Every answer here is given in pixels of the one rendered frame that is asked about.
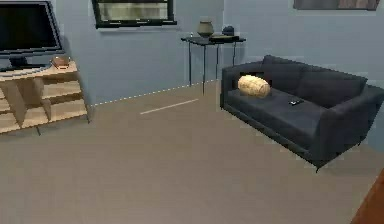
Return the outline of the dark grey sofa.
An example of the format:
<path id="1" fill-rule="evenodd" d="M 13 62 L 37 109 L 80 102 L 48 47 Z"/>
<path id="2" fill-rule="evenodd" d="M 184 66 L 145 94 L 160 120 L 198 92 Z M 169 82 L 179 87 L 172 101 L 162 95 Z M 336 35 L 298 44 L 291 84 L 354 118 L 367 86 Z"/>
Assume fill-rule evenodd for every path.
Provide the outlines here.
<path id="1" fill-rule="evenodd" d="M 244 75 L 264 79 L 270 93 L 242 93 Z M 365 77 L 277 56 L 222 70 L 220 107 L 316 168 L 360 144 L 383 103 L 384 89 Z"/>

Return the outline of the flat black book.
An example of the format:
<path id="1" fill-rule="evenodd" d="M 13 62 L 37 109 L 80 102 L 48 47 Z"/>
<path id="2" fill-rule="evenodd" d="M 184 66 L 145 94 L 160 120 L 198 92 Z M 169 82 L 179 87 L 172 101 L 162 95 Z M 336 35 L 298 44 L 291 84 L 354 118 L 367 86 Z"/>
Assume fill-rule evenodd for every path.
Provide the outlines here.
<path id="1" fill-rule="evenodd" d="M 229 42 L 238 41 L 240 37 L 230 36 L 230 35 L 212 35 L 208 39 L 210 42 L 214 42 L 214 43 L 229 43 Z"/>

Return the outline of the black side table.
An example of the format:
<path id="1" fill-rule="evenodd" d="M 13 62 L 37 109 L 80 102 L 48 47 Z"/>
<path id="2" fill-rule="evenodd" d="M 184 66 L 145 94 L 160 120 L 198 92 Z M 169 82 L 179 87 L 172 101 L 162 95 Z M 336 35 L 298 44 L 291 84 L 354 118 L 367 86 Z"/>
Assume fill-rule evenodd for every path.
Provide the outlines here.
<path id="1" fill-rule="evenodd" d="M 202 93 L 205 93 L 205 82 L 206 82 L 206 50 L 208 46 L 216 46 L 216 64 L 219 64 L 219 47 L 222 44 L 226 43 L 214 43 L 210 42 L 208 38 L 203 37 L 182 37 L 181 40 L 183 42 L 186 42 L 188 44 L 188 78 L 189 78 L 189 85 L 192 85 L 192 59 L 191 59 L 191 45 L 197 45 L 203 47 L 203 81 L 202 81 Z M 233 45 L 233 54 L 232 54 L 232 64 L 235 64 L 235 57 L 236 57 L 236 45 L 238 43 L 245 42 L 246 39 L 240 37 L 240 39 L 236 42 L 229 42 Z"/>

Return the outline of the beige ceramic vase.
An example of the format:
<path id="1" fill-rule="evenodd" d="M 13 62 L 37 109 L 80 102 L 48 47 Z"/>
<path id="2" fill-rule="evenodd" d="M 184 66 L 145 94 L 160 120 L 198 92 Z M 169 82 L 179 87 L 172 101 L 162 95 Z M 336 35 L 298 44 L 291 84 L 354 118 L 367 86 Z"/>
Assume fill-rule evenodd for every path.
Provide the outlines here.
<path id="1" fill-rule="evenodd" d="M 212 22 L 200 21 L 198 25 L 197 33 L 203 38 L 210 37 L 214 33 Z"/>

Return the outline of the tan round pillow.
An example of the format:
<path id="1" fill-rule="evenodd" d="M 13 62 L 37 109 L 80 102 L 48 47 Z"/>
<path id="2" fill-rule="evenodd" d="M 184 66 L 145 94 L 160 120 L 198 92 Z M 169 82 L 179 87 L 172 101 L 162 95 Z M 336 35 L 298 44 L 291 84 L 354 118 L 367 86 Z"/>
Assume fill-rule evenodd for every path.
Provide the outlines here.
<path id="1" fill-rule="evenodd" d="M 244 75 L 238 81 L 238 88 L 249 96 L 264 98 L 270 93 L 270 85 L 262 78 Z"/>

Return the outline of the black framed window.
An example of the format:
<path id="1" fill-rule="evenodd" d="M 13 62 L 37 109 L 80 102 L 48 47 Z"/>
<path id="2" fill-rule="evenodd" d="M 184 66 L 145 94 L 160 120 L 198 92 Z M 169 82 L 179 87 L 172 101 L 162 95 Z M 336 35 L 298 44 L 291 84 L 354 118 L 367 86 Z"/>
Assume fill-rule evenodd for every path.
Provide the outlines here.
<path id="1" fill-rule="evenodd" d="M 174 0 L 91 0 L 95 27 L 176 25 Z"/>

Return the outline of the light wooden television stand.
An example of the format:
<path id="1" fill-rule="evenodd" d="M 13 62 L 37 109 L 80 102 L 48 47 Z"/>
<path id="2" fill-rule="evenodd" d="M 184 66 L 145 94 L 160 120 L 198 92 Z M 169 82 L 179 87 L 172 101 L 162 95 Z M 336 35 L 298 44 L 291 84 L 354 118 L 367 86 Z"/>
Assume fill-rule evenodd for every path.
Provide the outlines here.
<path id="1" fill-rule="evenodd" d="M 0 134 L 86 116 L 89 109 L 74 61 L 0 72 Z"/>

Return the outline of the framed wall picture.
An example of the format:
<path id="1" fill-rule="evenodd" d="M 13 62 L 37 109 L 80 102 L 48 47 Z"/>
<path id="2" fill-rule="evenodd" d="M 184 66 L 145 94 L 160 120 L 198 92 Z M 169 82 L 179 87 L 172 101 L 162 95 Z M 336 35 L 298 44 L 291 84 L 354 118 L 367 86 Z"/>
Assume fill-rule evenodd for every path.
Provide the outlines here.
<path id="1" fill-rule="evenodd" d="M 367 10 L 375 11 L 381 0 L 293 0 L 297 10 Z"/>

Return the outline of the black television set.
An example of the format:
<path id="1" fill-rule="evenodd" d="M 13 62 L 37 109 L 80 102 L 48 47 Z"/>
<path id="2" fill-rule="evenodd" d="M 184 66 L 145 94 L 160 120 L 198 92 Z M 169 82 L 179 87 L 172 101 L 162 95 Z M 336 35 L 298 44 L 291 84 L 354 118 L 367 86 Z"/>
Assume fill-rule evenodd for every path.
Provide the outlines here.
<path id="1" fill-rule="evenodd" d="M 39 68 L 28 57 L 64 53 L 60 30 L 49 0 L 0 1 L 0 72 Z"/>

